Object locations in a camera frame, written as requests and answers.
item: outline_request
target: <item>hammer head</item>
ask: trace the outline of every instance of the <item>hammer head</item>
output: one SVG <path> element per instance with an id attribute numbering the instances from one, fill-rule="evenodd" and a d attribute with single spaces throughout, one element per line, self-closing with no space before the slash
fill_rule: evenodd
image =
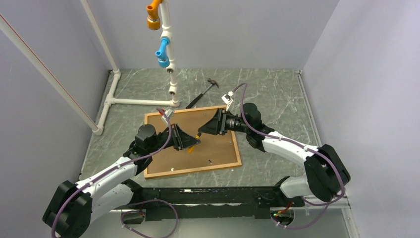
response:
<path id="1" fill-rule="evenodd" d="M 208 79 L 207 79 L 207 82 L 211 83 L 212 85 L 216 85 L 216 86 L 217 86 L 217 88 L 219 88 L 219 84 L 216 82 L 216 80 L 213 80 L 213 79 L 211 79 L 211 78 L 208 78 Z"/>

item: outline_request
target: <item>white wall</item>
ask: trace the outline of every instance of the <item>white wall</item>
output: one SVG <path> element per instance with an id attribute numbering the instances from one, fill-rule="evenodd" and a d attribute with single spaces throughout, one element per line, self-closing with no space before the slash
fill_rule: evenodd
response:
<path id="1" fill-rule="evenodd" d="M 0 11 L 95 118 L 107 71 L 70 2 L 1 0 Z M 0 237 L 51 237 L 42 216 L 76 181 L 91 133 L 0 31 Z"/>
<path id="2" fill-rule="evenodd" d="M 162 30 L 147 28 L 151 2 L 89 0 L 121 68 L 158 67 Z M 169 0 L 177 66 L 302 68 L 337 3 Z"/>
<path id="3" fill-rule="evenodd" d="M 420 237 L 420 1 L 341 0 L 304 67 L 363 238 Z"/>

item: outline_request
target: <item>wooden board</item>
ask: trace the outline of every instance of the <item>wooden board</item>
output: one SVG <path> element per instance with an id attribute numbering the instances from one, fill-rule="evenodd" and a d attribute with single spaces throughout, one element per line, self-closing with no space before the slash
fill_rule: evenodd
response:
<path id="1" fill-rule="evenodd" d="M 176 110 L 170 120 L 172 124 L 178 123 L 184 132 L 195 136 L 198 128 L 209 121 L 218 108 L 226 108 L 226 106 Z M 145 114 L 145 124 L 152 124 L 157 133 L 163 131 L 166 125 L 161 117 L 159 113 Z M 203 133 L 200 140 L 201 144 L 196 145 L 192 153 L 188 153 L 188 149 L 176 151 L 174 148 L 167 148 L 154 155 L 152 163 L 145 169 L 145 178 L 242 165 L 234 132 L 229 131 L 224 136 Z"/>

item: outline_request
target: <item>white pipe frame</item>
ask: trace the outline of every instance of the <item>white pipe frame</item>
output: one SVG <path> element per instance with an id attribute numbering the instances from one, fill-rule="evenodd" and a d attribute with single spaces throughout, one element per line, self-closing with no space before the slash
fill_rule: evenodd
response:
<path id="1" fill-rule="evenodd" d="M 106 116 L 109 112 L 109 108 L 112 104 L 134 104 L 134 105 L 156 105 L 156 106 L 171 106 L 178 107 L 179 99 L 177 95 L 177 80 L 175 76 L 175 57 L 173 54 L 173 43 L 172 43 L 172 31 L 169 20 L 169 10 L 167 0 L 162 1 L 160 4 L 160 10 L 162 14 L 162 37 L 168 37 L 170 43 L 167 46 L 167 55 L 169 58 L 169 66 L 166 67 L 166 72 L 170 75 L 170 88 L 169 94 L 172 96 L 170 101 L 156 101 L 156 100 L 135 100 L 135 99 L 119 99 L 114 97 L 115 89 L 118 81 L 121 78 L 121 72 L 117 67 L 115 60 L 106 44 L 105 38 L 96 22 L 95 16 L 92 13 L 92 9 L 89 6 L 87 0 L 80 0 L 84 11 L 86 12 L 89 21 L 95 31 L 96 36 L 105 52 L 105 55 L 112 67 L 113 78 L 111 88 L 105 98 L 104 108 L 102 109 L 101 116 L 99 117 L 98 124 L 87 115 L 87 113 L 80 107 L 80 105 L 74 100 L 74 98 L 68 93 L 63 85 L 57 80 L 57 78 L 51 73 L 46 65 L 40 60 L 35 52 L 24 42 L 24 40 L 18 35 L 13 27 L 6 21 L 3 15 L 0 14 L 0 29 L 5 35 L 15 44 L 15 46 L 22 52 L 22 54 L 31 62 L 34 67 L 42 74 L 42 76 L 54 87 L 54 89 L 63 97 L 63 99 L 72 107 L 72 109 L 86 122 L 86 124 L 92 129 L 95 135 L 101 135 L 104 130 L 104 124 Z"/>
<path id="2" fill-rule="evenodd" d="M 112 71 L 114 73 L 111 83 L 111 88 L 109 89 L 108 94 L 106 95 L 105 102 L 104 102 L 104 108 L 102 109 L 101 116 L 98 121 L 98 131 L 94 131 L 96 135 L 101 135 L 102 131 L 104 129 L 105 119 L 108 114 L 109 108 L 112 104 L 134 104 L 134 105 L 155 105 L 155 106 L 171 106 L 171 107 L 178 107 L 179 106 L 179 100 L 177 93 L 177 80 L 175 76 L 175 58 L 173 56 L 173 44 L 172 44 L 172 33 L 171 33 L 171 25 L 169 20 L 169 11 L 166 0 L 164 3 L 162 2 L 160 4 L 160 10 L 162 13 L 162 28 L 163 33 L 162 35 L 169 33 L 167 36 L 170 40 L 169 45 L 167 46 L 167 54 L 169 58 L 170 65 L 166 68 L 166 71 L 170 75 L 170 88 L 169 88 L 169 94 L 172 95 L 171 101 L 157 101 L 157 100 L 138 100 L 138 99 L 119 99 L 114 97 L 114 93 L 118 84 L 118 81 L 121 78 L 121 72 L 119 71 L 118 67 L 116 66 L 116 63 L 112 57 L 112 54 L 109 50 L 108 45 L 106 44 L 105 38 L 99 28 L 98 23 L 96 22 L 95 16 L 92 13 L 92 9 L 89 6 L 89 3 L 87 0 L 80 0 L 82 3 L 83 9 L 85 10 L 89 21 L 99 39 L 99 42 L 102 46 L 102 49 L 104 50 L 106 57 L 112 66 Z"/>
<path id="3" fill-rule="evenodd" d="M 160 13 L 162 16 L 162 35 L 160 39 L 163 37 L 167 37 L 169 39 L 169 44 L 166 47 L 166 54 L 169 58 L 169 66 L 166 67 L 166 72 L 169 73 L 170 76 L 170 88 L 169 94 L 172 95 L 172 100 L 170 101 L 170 106 L 178 107 L 179 106 L 179 99 L 177 95 L 177 84 L 178 81 L 176 79 L 176 65 L 175 65 L 175 55 L 173 52 L 173 38 L 172 38 L 172 26 L 170 24 L 169 18 L 169 7 L 168 7 L 168 0 L 163 0 L 160 3 Z"/>

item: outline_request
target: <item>marble table surface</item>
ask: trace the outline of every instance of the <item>marble table surface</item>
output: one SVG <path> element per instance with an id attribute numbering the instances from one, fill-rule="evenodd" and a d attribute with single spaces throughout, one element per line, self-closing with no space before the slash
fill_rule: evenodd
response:
<path id="1" fill-rule="evenodd" d="M 179 69 L 180 109 L 216 80 L 220 88 L 211 88 L 197 107 L 222 105 L 221 96 L 241 82 L 248 88 L 244 102 L 255 103 L 262 121 L 281 134 L 303 143 L 316 145 L 314 130 L 303 93 L 293 69 Z M 104 96 L 108 93 L 112 75 Z M 170 100 L 169 76 L 163 69 L 125 69 L 121 71 L 115 97 L 124 99 Z M 235 94 L 232 113 L 238 114 L 242 89 Z M 144 114 L 155 112 L 156 106 L 114 104 L 109 110 L 104 133 L 92 135 L 80 179 L 85 179 L 115 162 L 133 141 Z M 248 145 L 245 135 L 236 133 L 242 166 L 145 180 L 143 173 L 133 178 L 143 187 L 206 187 L 206 186 L 267 186 L 284 176 L 300 176 L 303 169 L 284 158 L 263 153 Z"/>

